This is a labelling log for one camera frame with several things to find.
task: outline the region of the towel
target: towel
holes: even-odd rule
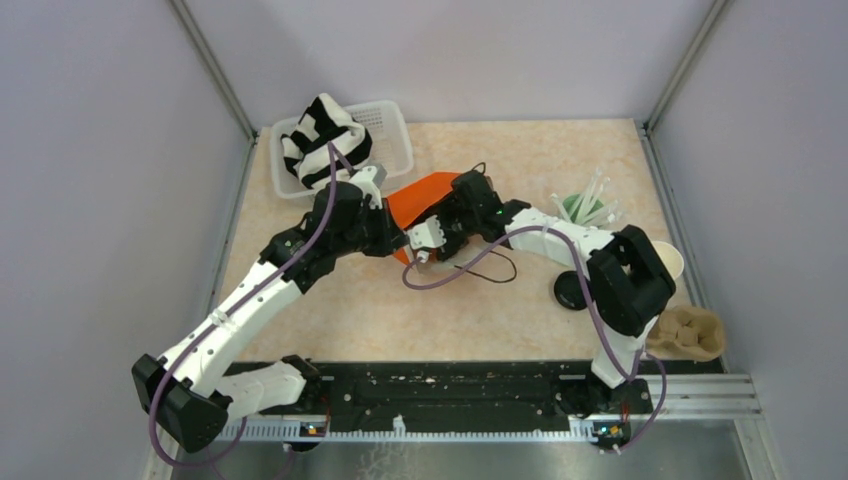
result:
[[[333,145],[354,167],[364,167],[371,155],[371,135],[361,123],[326,93],[315,98],[303,112],[290,135],[280,137],[286,170],[304,187],[320,190],[330,182],[330,152]],[[349,180],[344,165],[336,161],[336,179]]]

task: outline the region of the beige tabletop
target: beige tabletop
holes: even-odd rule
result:
[[[626,223],[669,241],[654,184],[631,120],[410,124],[416,175],[461,172],[481,161],[502,200],[518,198],[556,214],[551,193],[581,191],[596,167],[611,177]],[[274,193],[262,131],[224,276],[228,295],[275,233],[306,209]],[[401,283],[393,258],[351,255],[257,335],[241,360],[284,355],[324,361],[531,360],[591,358],[599,346],[586,311],[564,309],[552,285],[562,267],[525,252],[501,250],[517,279],[492,284],[468,275],[441,289],[418,292]],[[501,261],[487,259],[490,270]],[[434,277],[411,276],[424,283]],[[670,305],[688,303],[678,281]]]

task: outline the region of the orange fabric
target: orange fabric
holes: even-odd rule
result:
[[[453,191],[451,182],[458,176],[453,172],[435,172],[389,195],[387,200],[395,223],[403,230],[412,226],[416,218]],[[394,257],[404,264],[410,262],[403,250],[395,252]]]

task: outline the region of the wall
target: wall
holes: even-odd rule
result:
[[[246,140],[164,1],[0,5],[0,478],[138,478]]]
[[[398,102],[407,120],[646,118],[710,0],[189,0],[251,120]]]
[[[736,2],[658,133],[729,360],[799,479],[848,466],[846,18],[840,0]]]

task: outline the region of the laundry basket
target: laundry basket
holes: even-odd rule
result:
[[[413,180],[412,143],[403,114],[397,103],[390,100],[360,103],[344,107],[353,118],[365,126],[371,134],[373,145],[369,165],[382,165],[386,169],[386,179],[381,190],[392,192],[406,186]],[[311,203],[317,190],[304,187],[300,181],[288,172],[283,163],[283,145],[280,137],[294,131],[300,117],[280,120],[271,127],[271,178],[274,191],[286,200]]]

